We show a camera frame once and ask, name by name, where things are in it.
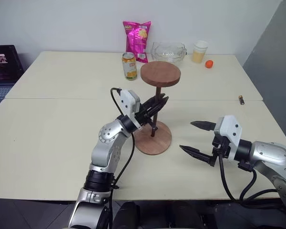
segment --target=plastic cup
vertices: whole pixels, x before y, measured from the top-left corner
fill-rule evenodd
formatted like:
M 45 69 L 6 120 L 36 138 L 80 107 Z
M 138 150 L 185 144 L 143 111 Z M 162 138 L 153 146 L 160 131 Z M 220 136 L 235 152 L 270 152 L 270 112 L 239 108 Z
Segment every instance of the plastic cup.
M 205 41 L 197 41 L 194 45 L 193 59 L 195 63 L 201 63 L 204 58 L 204 54 L 208 48 L 208 43 Z

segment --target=beverage can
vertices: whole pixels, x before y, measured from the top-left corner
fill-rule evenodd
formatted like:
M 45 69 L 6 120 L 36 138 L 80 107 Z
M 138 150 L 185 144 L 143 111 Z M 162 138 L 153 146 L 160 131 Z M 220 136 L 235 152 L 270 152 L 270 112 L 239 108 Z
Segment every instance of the beverage can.
M 125 78 L 127 80 L 135 80 L 137 78 L 137 66 L 134 54 L 132 52 L 125 52 L 122 55 L 122 63 Z

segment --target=white wall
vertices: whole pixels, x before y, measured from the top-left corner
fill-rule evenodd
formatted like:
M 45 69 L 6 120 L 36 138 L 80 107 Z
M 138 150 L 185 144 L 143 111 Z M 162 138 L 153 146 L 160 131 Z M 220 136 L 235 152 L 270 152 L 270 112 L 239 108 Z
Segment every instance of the white wall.
M 152 21 L 154 41 L 196 40 L 243 64 L 281 0 L 0 0 L 0 44 L 14 44 L 24 67 L 43 50 L 123 52 L 122 21 Z

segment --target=wooden stool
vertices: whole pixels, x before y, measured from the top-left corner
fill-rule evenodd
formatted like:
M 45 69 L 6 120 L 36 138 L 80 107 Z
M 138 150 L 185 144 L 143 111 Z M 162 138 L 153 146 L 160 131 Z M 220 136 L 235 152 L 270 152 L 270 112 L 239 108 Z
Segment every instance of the wooden stool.
M 141 78 L 149 85 L 156 87 L 155 100 L 159 100 L 162 87 L 170 87 L 180 80 L 180 70 L 175 65 L 163 62 L 149 62 L 141 68 Z M 153 116 L 153 123 L 157 130 L 149 125 L 142 127 L 141 131 L 134 132 L 135 145 L 143 153 L 157 155 L 163 153 L 170 146 L 172 134 L 167 125 L 157 122 L 158 114 Z

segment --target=orange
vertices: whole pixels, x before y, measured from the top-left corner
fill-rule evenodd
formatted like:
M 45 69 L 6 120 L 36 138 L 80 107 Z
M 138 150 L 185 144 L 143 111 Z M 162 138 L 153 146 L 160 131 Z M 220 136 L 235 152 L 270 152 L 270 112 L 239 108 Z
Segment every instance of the orange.
M 212 68 L 212 66 L 213 66 L 213 61 L 208 60 L 208 61 L 205 62 L 205 67 L 206 68 Z

